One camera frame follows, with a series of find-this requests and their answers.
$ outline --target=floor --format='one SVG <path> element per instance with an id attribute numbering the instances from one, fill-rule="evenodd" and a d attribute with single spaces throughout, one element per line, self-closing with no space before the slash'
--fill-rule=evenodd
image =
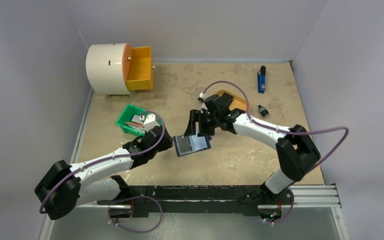
<path id="1" fill-rule="evenodd" d="M 77 162 L 108 154 L 135 138 L 115 125 L 127 104 L 159 113 L 169 134 L 182 135 L 189 111 L 199 109 L 199 93 L 210 83 L 226 80 L 239 85 L 248 95 L 251 114 L 261 118 L 257 105 L 270 112 L 264 120 L 280 126 L 308 123 L 289 63 L 264 64 L 266 92 L 257 92 L 257 71 L 251 63 L 165 63 L 156 64 L 154 89 L 137 92 L 134 98 L 95 94 L 86 122 Z M 211 87 L 207 96 L 218 90 L 240 94 L 226 84 Z M 159 152 L 147 164 L 120 175 L 129 185 L 259 185 L 279 168 L 275 150 L 249 137 L 216 130 L 211 149 L 178 157 L 173 148 Z M 319 168 L 297 184 L 324 184 Z"/>

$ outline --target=blue marker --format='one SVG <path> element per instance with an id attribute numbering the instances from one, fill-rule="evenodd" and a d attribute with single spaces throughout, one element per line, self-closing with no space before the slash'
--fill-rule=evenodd
<path id="1" fill-rule="evenodd" d="M 258 92 L 263 94 L 266 90 L 266 66 L 261 66 L 257 72 Z"/>

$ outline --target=white wall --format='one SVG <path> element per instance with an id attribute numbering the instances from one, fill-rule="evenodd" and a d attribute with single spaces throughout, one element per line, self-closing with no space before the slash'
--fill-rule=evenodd
<path id="1" fill-rule="evenodd" d="M 288 61 L 327 0 L 67 0 L 88 45 L 152 47 L 165 61 Z"/>
<path id="2" fill-rule="evenodd" d="M 347 125 L 322 165 L 355 240 L 384 239 L 384 0 L 329 0 L 295 59 L 312 129 Z M 324 153 L 339 135 L 318 135 Z"/>
<path id="3" fill-rule="evenodd" d="M 62 0 L 0 0 L 0 239 L 38 239 L 34 194 L 69 160 L 90 87 L 87 49 Z"/>

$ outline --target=black base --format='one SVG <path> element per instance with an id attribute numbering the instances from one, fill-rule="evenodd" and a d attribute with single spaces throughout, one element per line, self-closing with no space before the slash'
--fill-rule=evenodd
<path id="1" fill-rule="evenodd" d="M 276 196 L 264 196 L 260 185 L 219 185 L 219 186 L 128 186 L 129 196 L 119 195 L 116 200 L 145 195 L 156 199 L 164 213 L 208 213 L 208 214 L 243 214 L 271 218 L 276 208 L 263 209 L 258 206 L 289 205 L 290 198 L 285 189 Z M 99 205 L 111 205 L 107 200 L 98 201 Z M 132 217 L 146 218 L 148 213 L 159 213 L 158 206 L 146 198 L 136 199 L 133 204 Z M 112 217 L 123 217 L 111 214 Z"/>

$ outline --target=small black object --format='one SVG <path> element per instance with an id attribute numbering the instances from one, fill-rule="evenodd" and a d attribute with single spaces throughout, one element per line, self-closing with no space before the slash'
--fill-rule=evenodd
<path id="1" fill-rule="evenodd" d="M 273 211 L 274 210 L 270 209 L 270 208 L 260 209 L 259 210 L 259 216 L 261 217 L 261 219 L 266 220 L 266 221 L 271 222 L 271 223 L 273 223 L 273 221 L 275 221 L 277 219 L 282 218 L 282 209 L 275 210 L 274 212 Z"/>
<path id="2" fill-rule="evenodd" d="M 265 75 L 266 75 L 266 66 L 261 66 L 261 67 L 259 68 L 259 74 L 260 74 L 261 76 L 265 76 Z"/>
<path id="3" fill-rule="evenodd" d="M 269 115 L 269 111 L 264 106 L 261 106 L 261 105 L 258 105 L 258 112 L 259 114 L 261 114 L 263 118 Z"/>

